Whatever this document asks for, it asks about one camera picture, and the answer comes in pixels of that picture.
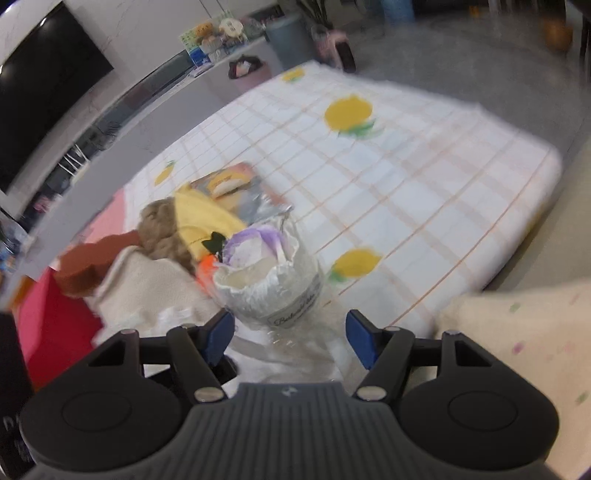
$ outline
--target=metal screw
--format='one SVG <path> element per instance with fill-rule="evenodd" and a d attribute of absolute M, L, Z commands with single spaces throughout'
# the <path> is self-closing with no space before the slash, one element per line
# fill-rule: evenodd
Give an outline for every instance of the metal screw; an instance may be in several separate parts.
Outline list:
<path fill-rule="evenodd" d="M 224 392 L 217 387 L 203 387 L 195 390 L 195 399 L 201 403 L 213 403 L 224 397 Z"/>
<path fill-rule="evenodd" d="M 378 401 L 386 398 L 388 393 L 382 387 L 374 387 L 369 385 L 367 387 L 360 387 L 357 389 L 357 396 L 365 401 Z"/>

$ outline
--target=brown sponge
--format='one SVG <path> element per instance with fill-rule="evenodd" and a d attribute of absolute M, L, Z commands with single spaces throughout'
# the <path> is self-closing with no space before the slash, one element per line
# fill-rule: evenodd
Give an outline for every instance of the brown sponge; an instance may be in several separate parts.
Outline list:
<path fill-rule="evenodd" d="M 126 247 L 140 245 L 136 230 L 109 235 L 95 244 L 77 245 L 60 257 L 54 274 L 62 293 L 69 297 L 90 295 L 105 279 L 117 255 Z"/>

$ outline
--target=yellow cloth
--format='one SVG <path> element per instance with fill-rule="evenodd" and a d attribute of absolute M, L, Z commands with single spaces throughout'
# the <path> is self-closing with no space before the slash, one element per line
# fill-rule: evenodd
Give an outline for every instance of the yellow cloth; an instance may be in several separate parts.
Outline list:
<path fill-rule="evenodd" d="M 213 232 L 230 238 L 246 228 L 238 217 L 189 186 L 176 191 L 174 208 L 178 234 L 196 261 L 209 253 L 201 242 L 210 239 Z"/>

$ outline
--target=chair leg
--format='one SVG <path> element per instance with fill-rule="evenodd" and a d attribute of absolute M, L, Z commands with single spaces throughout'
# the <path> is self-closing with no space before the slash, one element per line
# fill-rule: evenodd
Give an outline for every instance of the chair leg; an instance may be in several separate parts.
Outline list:
<path fill-rule="evenodd" d="M 589 20 L 583 17 L 583 31 L 581 33 L 581 50 L 579 51 L 579 59 L 581 62 L 585 61 L 585 54 L 587 53 L 587 43 L 589 42 Z"/>

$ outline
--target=blue bucket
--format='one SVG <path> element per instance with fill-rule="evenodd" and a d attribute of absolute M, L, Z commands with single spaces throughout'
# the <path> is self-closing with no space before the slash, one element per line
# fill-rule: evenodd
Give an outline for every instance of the blue bucket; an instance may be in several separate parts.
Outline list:
<path fill-rule="evenodd" d="M 389 23 L 414 21 L 412 0 L 382 0 L 382 7 Z"/>

